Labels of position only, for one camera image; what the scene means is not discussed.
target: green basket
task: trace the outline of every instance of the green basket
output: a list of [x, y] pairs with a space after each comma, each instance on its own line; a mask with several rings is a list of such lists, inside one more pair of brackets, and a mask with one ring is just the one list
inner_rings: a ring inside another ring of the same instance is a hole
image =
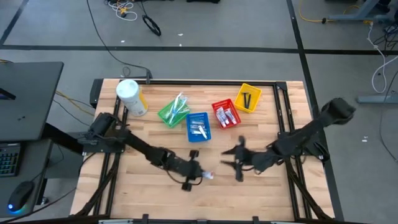
[[[174, 103], [174, 100], [169, 103], [167, 106], [165, 106], [163, 109], [161, 109], [157, 115], [162, 119], [162, 121], [167, 125], [167, 127], [169, 128], [174, 128], [176, 125], [178, 125], [179, 122], [181, 122], [183, 119], [185, 119], [185, 117], [187, 116], [187, 114], [189, 114], [189, 111], [187, 111], [186, 113], [179, 113], [177, 115], [175, 115], [173, 122], [171, 124], [169, 124], [169, 120], [166, 119], [166, 114], [170, 111], [172, 105]], [[181, 106], [181, 100], [178, 99], [178, 103], [177, 103], [177, 107]], [[187, 104], [185, 104], [181, 111], [184, 111], [186, 109], [189, 109], [189, 107], [187, 106]]]

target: black clamp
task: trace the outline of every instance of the black clamp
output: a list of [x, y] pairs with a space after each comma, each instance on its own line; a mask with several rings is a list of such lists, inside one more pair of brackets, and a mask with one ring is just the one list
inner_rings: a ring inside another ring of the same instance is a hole
[[147, 75], [146, 75], [146, 77], [145, 77], [145, 84], [146, 84], [146, 85], [149, 85], [149, 84], [150, 84], [150, 80], [151, 80], [152, 78], [154, 78], [154, 77], [152, 76], [152, 72], [150, 72], [150, 70], [148, 69], [148, 70], [147, 70]]
[[143, 214], [142, 215], [142, 224], [148, 224], [148, 219], [149, 219], [149, 215], [148, 214]]
[[[191, 150], [189, 152], [189, 156], [191, 157], [189, 162], [194, 163], [195, 158], [199, 156], [199, 151]], [[185, 178], [185, 182], [182, 184], [181, 189], [184, 191], [190, 192], [192, 189], [192, 184], [190, 183], [191, 180], [196, 180], [194, 173], [191, 173], [189, 176], [187, 176], [187, 178]]]
[[253, 224], [260, 224], [259, 217], [253, 217]]

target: yellow basket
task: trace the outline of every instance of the yellow basket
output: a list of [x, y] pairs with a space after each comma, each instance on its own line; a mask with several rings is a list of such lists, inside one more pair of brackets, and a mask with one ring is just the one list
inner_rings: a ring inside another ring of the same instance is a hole
[[[247, 93], [247, 95], [246, 95], [247, 100], [249, 98], [249, 94], [251, 94], [249, 109], [246, 109], [244, 107], [243, 93]], [[244, 111], [247, 113], [253, 113], [253, 111], [256, 109], [257, 103], [260, 100], [260, 96], [261, 96], [261, 90], [259, 88], [248, 85], [246, 83], [243, 83], [241, 89], [239, 90], [238, 95], [236, 96], [234, 105], [235, 105], [236, 109], [238, 109], [238, 110], [241, 110], [241, 111]]]

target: wooden table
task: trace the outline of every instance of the wooden table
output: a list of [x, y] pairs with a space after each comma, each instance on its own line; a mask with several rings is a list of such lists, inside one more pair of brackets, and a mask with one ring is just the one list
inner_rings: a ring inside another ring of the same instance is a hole
[[[96, 115], [113, 112], [118, 83], [118, 79], [104, 80]], [[305, 89], [302, 82], [286, 83], [295, 127], [300, 128], [311, 120]], [[220, 164], [222, 159], [232, 161], [232, 156], [222, 156], [220, 153], [234, 147], [239, 135], [246, 137], [247, 148], [258, 151], [264, 151], [264, 147], [277, 137], [279, 125], [272, 88], [257, 87], [262, 89], [262, 95], [255, 112], [247, 114], [238, 111], [242, 123], [221, 130], [211, 104], [227, 98], [234, 101], [239, 85], [141, 85], [149, 110], [141, 117], [129, 115], [127, 123], [132, 132], [149, 144], [167, 147], [185, 159], [189, 159], [190, 150], [198, 149], [200, 155], [197, 160], [205, 170], [213, 170], [215, 178], [204, 179], [201, 185], [193, 186], [191, 192], [182, 191], [181, 185], [172, 181], [165, 171], [150, 165], [134, 149], [127, 148], [121, 156], [111, 218], [141, 218], [142, 214], [148, 213], [149, 218], [156, 219], [251, 220], [253, 216], [258, 216], [260, 220], [293, 220], [285, 165], [273, 166], [261, 175], [245, 172], [244, 182], [239, 183], [234, 178], [234, 170]], [[208, 113], [212, 135], [210, 141], [190, 143], [185, 121], [169, 129], [158, 117], [157, 112], [180, 91], [188, 96], [192, 113]], [[82, 168], [71, 213], [79, 211], [97, 188], [103, 157], [103, 154], [93, 156]], [[307, 157], [303, 170], [308, 191], [325, 213], [333, 216], [321, 162], [314, 157]], [[184, 180], [178, 174], [172, 175]], [[296, 192], [300, 216], [304, 217], [297, 188]], [[107, 194], [108, 190], [105, 190], [102, 212]]]

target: small bottle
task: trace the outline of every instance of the small bottle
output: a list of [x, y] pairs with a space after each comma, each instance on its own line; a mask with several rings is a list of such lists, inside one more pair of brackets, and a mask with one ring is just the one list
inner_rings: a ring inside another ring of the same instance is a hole
[[147, 113], [148, 105], [136, 81], [121, 81], [116, 87], [116, 94], [132, 115], [142, 116]]

